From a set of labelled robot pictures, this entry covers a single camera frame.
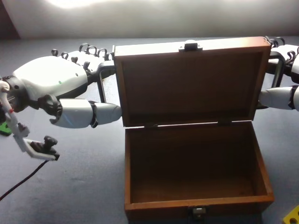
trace box lid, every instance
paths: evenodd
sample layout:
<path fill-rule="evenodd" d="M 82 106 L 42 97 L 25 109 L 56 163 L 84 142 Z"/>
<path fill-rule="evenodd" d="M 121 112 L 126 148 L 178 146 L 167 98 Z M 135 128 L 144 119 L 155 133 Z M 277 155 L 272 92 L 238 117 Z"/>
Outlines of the box lid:
<path fill-rule="evenodd" d="M 263 37 L 117 46 L 124 126 L 252 120 L 271 51 Z"/>

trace wire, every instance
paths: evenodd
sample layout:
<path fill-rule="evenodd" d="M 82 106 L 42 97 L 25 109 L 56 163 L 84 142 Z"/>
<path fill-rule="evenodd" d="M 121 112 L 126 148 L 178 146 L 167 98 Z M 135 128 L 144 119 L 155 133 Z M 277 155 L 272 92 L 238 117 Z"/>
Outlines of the wire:
<path fill-rule="evenodd" d="M 9 195 L 9 193 L 11 193 L 13 190 L 15 190 L 17 187 L 19 187 L 21 184 L 23 184 L 24 182 L 26 182 L 27 180 L 29 180 L 34 174 L 37 173 L 37 171 L 42 168 L 48 161 L 43 162 L 41 165 L 39 165 L 35 171 L 33 171 L 29 176 L 27 176 L 24 180 L 22 180 L 21 182 L 17 183 L 16 185 L 14 185 L 11 189 L 9 189 L 7 192 L 5 192 L 4 195 L 2 195 L 0 197 L 0 202 L 7 196 Z"/>

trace brown box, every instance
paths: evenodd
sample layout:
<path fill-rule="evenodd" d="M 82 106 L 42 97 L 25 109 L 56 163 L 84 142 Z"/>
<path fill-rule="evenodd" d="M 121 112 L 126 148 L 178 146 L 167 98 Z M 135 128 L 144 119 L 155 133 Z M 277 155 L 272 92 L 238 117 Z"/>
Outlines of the brown box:
<path fill-rule="evenodd" d="M 115 48 L 123 124 L 132 127 L 130 220 L 187 217 L 192 208 L 211 216 L 255 213 L 274 200 L 251 123 L 270 44 L 263 37 L 198 44 Z"/>

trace hole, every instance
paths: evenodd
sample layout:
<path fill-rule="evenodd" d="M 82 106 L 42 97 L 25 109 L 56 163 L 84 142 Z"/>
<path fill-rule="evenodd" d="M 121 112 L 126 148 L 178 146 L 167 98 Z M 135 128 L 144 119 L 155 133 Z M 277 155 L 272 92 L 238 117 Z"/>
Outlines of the hole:
<path fill-rule="evenodd" d="M 297 223 L 298 223 L 297 219 L 295 219 L 295 218 L 290 219 L 290 224 L 297 224 Z"/>

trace table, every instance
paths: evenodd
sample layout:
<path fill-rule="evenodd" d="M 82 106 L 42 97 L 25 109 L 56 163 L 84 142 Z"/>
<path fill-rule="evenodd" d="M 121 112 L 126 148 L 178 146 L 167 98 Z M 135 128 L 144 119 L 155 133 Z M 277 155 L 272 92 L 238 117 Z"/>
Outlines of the table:
<path fill-rule="evenodd" d="M 112 50 L 113 45 L 176 42 L 180 39 L 76 39 L 0 42 L 0 76 L 11 75 L 26 62 L 51 55 L 51 49 L 71 52 L 87 42 Z M 286 37 L 299 45 L 299 37 Z M 42 68 L 37 68 L 43 75 Z M 266 74 L 263 89 L 273 75 Z M 284 76 L 282 86 L 294 85 Z M 107 102 L 119 104 L 115 76 L 104 80 Z M 96 84 L 79 98 L 100 101 Z M 51 125 L 50 115 L 27 108 L 18 113 L 34 140 L 50 135 L 58 140 L 58 161 L 47 163 L 32 179 L 0 203 L 2 224 L 126 224 L 124 213 L 124 133 L 122 120 L 85 129 L 65 129 Z M 299 113 L 265 109 L 253 121 L 263 154 L 275 202 L 262 214 L 264 224 L 281 223 L 299 204 Z M 13 138 L 0 136 L 0 195 L 29 175 L 41 161 L 23 154 Z M 138 224 L 186 224 L 186 220 L 138 222 Z M 206 224 L 262 223 L 259 215 L 208 218 Z"/>

